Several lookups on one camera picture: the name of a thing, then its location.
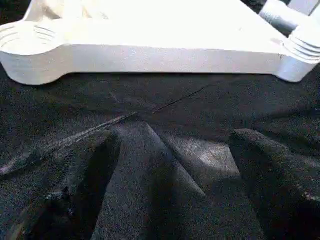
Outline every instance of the white object edge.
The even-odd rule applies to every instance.
[[[203,5],[212,9],[215,4],[209,0],[190,4],[189,11],[195,6],[203,9],[196,19],[186,17],[190,14],[186,11],[180,21],[168,13],[166,18],[148,19],[147,24],[133,16],[131,21],[62,18],[43,22],[26,21],[26,16],[0,26],[0,61],[11,79],[26,85],[51,83],[68,73],[111,72],[269,74],[296,83],[320,62],[318,49],[317,56],[306,58],[309,52],[299,52],[304,44],[286,46],[291,40],[242,2],[226,2],[234,6],[231,14],[247,17],[239,18],[238,25],[229,24],[228,32],[217,22],[224,14],[206,15]]]

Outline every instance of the black textile surface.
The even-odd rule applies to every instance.
[[[316,239],[318,72],[1,69],[0,238]]]

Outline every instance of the wrinkled black fabric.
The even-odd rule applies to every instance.
[[[1,69],[1,238],[22,222],[33,238],[316,237],[295,219],[317,219],[306,196],[319,197],[318,72],[299,84],[69,74],[31,87]]]
[[[265,233],[276,239],[320,236],[320,162],[249,129],[235,130],[230,149]]]

